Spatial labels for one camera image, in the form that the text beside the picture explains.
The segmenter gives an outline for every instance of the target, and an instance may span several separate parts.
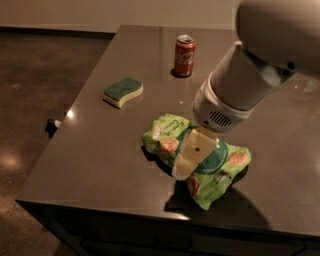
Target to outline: soda can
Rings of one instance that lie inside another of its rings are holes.
[[[176,76],[188,77],[192,75],[195,49],[196,43],[191,36],[178,36],[174,58],[174,73]]]

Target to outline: green sponge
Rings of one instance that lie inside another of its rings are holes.
[[[104,100],[117,108],[124,103],[140,96],[143,92],[143,85],[140,81],[131,77],[114,83],[104,90]]]

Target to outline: floor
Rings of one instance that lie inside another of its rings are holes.
[[[16,202],[110,39],[0,33],[0,255],[73,256]]]

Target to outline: scrub pad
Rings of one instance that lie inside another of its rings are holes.
[[[104,100],[117,108],[124,103],[140,96],[143,92],[143,84],[131,77],[114,83],[104,90]]]

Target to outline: plastic bag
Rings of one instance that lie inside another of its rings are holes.
[[[205,210],[251,161],[247,148],[229,145],[213,132],[172,114],[154,120],[143,143],[172,168],[173,177],[186,180],[191,196]]]

